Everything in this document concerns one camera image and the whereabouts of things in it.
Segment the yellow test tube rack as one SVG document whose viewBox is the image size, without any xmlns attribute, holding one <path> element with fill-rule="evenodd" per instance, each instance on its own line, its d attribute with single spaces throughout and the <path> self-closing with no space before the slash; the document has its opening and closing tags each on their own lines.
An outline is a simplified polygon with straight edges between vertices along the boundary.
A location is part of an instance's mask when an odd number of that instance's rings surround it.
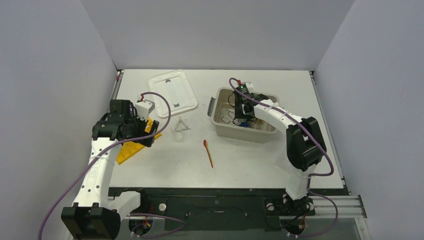
<svg viewBox="0 0 424 240">
<path fill-rule="evenodd" d="M 153 126 L 153 120 L 149 117 L 148 121 L 147 121 L 147 125 L 145 130 L 147 132 L 149 132 Z M 161 133 L 157 134 L 154 136 L 154 139 L 158 139 L 162 136 Z M 123 164 L 125 161 L 127 161 L 128 159 L 130 159 L 132 156 L 134 156 L 135 154 L 137 154 L 139 151 L 141 151 L 142 149 L 146 148 L 146 146 L 140 144 L 140 143 L 135 143 L 132 141 L 129 142 L 125 142 L 122 145 L 122 148 L 120 150 L 120 152 L 118 153 L 117 157 L 116 157 L 116 162 L 118 165 Z"/>
</svg>

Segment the graduated cylinder blue base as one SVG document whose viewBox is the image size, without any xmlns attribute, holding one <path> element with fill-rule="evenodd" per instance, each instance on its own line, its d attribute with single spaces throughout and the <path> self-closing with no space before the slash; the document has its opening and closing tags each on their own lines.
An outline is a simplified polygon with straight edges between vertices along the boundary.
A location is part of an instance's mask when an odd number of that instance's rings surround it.
<svg viewBox="0 0 424 240">
<path fill-rule="evenodd" d="M 246 121 L 244 121 L 244 122 L 240 122 L 240 123 L 238 124 L 238 126 L 239 126 L 239 127 L 243 127 L 243 128 L 250 128 L 250 127 L 251 127 L 250 123 L 249 123 L 249 122 L 246 122 Z"/>
</svg>

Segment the beige plastic bin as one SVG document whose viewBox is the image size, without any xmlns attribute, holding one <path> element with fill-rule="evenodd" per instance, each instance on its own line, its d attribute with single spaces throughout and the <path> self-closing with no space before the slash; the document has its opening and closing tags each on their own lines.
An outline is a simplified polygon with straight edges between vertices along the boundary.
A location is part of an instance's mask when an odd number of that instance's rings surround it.
<svg viewBox="0 0 424 240">
<path fill-rule="evenodd" d="M 217 90 L 216 96 L 212 97 L 208 107 L 208 116 L 214 126 L 215 132 L 219 137 L 244 140 L 264 144 L 273 137 L 278 130 L 267 122 L 260 119 L 249 121 L 250 128 L 240 127 L 239 123 L 245 122 L 241 119 L 235 119 L 238 123 L 234 125 L 224 124 L 221 117 L 227 111 L 235 112 L 235 97 L 233 90 L 228 87 L 221 87 Z"/>
</svg>

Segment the white bin lid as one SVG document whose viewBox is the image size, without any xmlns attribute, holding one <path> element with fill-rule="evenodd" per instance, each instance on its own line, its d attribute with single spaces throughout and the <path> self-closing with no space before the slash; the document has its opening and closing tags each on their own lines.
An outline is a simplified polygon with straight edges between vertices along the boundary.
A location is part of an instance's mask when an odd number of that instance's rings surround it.
<svg viewBox="0 0 424 240">
<path fill-rule="evenodd" d="M 182 69 L 151 77 L 148 86 L 150 91 L 167 100 L 172 116 L 194 110 L 198 106 L 189 78 Z"/>
</svg>

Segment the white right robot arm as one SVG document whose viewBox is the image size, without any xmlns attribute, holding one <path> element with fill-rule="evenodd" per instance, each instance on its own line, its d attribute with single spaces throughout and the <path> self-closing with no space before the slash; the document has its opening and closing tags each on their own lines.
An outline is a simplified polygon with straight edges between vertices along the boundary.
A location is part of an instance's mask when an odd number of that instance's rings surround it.
<svg viewBox="0 0 424 240">
<path fill-rule="evenodd" d="M 282 207 L 289 214 L 296 213 L 302 207 L 301 199 L 308 194 L 315 168 L 322 157 L 328 156 L 318 121 L 289 113 L 268 96 L 251 93 L 245 86 L 238 86 L 233 92 L 237 118 L 260 119 L 285 133 L 291 173 Z"/>
</svg>

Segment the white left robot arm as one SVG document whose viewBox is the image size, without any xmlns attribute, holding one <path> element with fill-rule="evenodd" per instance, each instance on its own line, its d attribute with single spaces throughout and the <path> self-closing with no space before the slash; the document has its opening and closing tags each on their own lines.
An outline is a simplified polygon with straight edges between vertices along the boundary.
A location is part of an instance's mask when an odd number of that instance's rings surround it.
<svg viewBox="0 0 424 240">
<path fill-rule="evenodd" d="M 133 139 L 151 147 L 159 122 L 146 130 L 149 114 L 155 108 L 150 100 L 112 99 L 109 111 L 92 128 L 91 156 L 80 190 L 71 207 L 64 207 L 61 219 L 75 240 L 114 240 L 122 220 L 132 211 L 143 215 L 149 201 L 137 191 L 121 193 L 109 202 L 109 186 L 123 140 Z"/>
</svg>

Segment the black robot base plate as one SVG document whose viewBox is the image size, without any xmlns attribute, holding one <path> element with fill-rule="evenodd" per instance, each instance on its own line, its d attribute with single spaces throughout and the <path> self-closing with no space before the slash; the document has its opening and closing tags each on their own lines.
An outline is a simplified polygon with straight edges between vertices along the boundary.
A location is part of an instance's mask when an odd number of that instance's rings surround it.
<svg viewBox="0 0 424 240">
<path fill-rule="evenodd" d="M 316 195 L 294 202 L 283 188 L 154 188 L 111 187 L 108 195 L 119 197 L 126 191 L 140 194 L 140 206 L 131 214 L 150 214 L 168 217 L 165 229 L 181 226 L 185 231 L 278 231 L 301 222 L 303 217 L 313 218 L 335 213 L 334 205 Z"/>
</svg>

